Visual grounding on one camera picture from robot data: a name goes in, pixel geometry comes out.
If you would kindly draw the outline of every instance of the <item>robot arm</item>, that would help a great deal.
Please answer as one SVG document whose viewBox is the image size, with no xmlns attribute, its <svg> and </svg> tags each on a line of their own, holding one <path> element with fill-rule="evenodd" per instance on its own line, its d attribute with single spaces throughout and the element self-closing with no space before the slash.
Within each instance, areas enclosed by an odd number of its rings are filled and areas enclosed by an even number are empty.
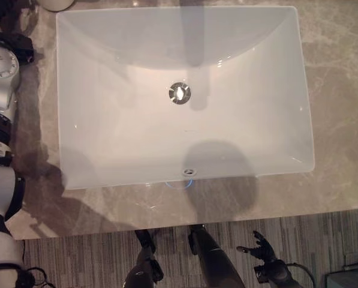
<svg viewBox="0 0 358 288">
<path fill-rule="evenodd" d="M 0 0 L 0 20 L 15 0 Z M 23 270 L 20 247 L 5 226 L 21 207 L 25 181 L 9 167 L 11 127 L 16 109 L 15 90 L 19 65 L 32 62 L 31 39 L 3 33 L 0 29 L 0 288 L 32 287 L 35 280 Z"/>
</svg>

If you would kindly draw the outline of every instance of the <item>rectangular sink basin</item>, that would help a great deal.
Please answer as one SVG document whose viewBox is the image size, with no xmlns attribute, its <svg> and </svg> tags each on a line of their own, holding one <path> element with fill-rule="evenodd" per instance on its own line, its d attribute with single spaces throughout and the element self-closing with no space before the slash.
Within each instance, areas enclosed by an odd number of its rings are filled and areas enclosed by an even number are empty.
<svg viewBox="0 0 358 288">
<path fill-rule="evenodd" d="M 66 11 L 57 53 L 67 189 L 314 168 L 293 7 Z"/>
</svg>

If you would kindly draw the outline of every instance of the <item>cable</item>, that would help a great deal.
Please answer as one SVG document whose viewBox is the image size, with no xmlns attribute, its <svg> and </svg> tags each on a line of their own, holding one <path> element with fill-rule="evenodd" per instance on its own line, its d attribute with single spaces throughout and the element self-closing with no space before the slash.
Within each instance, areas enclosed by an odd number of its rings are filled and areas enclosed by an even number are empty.
<svg viewBox="0 0 358 288">
<path fill-rule="evenodd" d="M 47 273 L 43 269 L 41 269 L 40 267 L 31 267 L 31 268 L 27 269 L 26 271 L 30 272 L 30 273 L 31 273 L 31 271 L 38 271 L 38 272 L 40 272 L 42 274 L 43 279 L 41 279 L 37 283 L 35 283 L 35 286 L 40 286 L 40 288 L 47 287 L 47 286 L 49 286 L 51 288 L 56 288 L 55 285 L 53 285 L 52 283 L 48 282 Z"/>
<path fill-rule="evenodd" d="M 311 271 L 307 267 L 305 267 L 304 265 L 298 264 L 298 263 L 288 263 L 287 266 L 288 267 L 297 267 L 297 268 L 303 269 L 308 274 L 308 276 L 310 277 L 310 279 L 312 281 L 313 288 L 316 288 L 315 278 L 313 277 Z"/>
<path fill-rule="evenodd" d="M 24 262 L 24 255 L 25 255 L 25 240 L 23 240 L 23 254 L 22 254 L 23 262 Z M 27 272 L 27 273 L 30 273 L 30 274 L 32 274 L 31 271 L 38 271 L 38 272 L 41 273 L 41 275 L 43 276 L 42 277 L 43 279 L 39 280 L 39 279 L 35 278 L 36 281 L 38 280 L 37 283 L 35 282 L 35 286 L 40 286 L 40 288 L 45 288 L 45 287 L 56 288 L 55 285 L 53 285 L 52 283 L 48 282 L 47 273 L 43 269 L 41 269 L 40 267 L 31 267 L 31 268 L 28 268 L 27 270 L 24 270 L 24 271 Z"/>
<path fill-rule="evenodd" d="M 24 255 L 25 255 L 25 240 L 23 240 L 23 254 L 22 254 L 23 263 L 24 263 Z"/>
</svg>

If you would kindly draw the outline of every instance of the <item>marble countertop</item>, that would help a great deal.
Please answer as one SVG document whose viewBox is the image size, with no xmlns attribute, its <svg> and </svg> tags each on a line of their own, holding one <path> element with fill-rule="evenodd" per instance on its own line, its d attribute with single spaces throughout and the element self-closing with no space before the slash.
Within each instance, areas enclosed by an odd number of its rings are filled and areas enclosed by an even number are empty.
<svg viewBox="0 0 358 288">
<path fill-rule="evenodd" d="M 258 178 L 64 190 L 59 170 L 55 13 L 23 9 L 36 49 L 22 68 L 13 166 L 26 178 L 16 239 L 102 233 L 358 208 L 358 0 L 81 0 L 71 9 L 178 5 L 298 9 L 314 130 L 313 172 Z"/>
</svg>

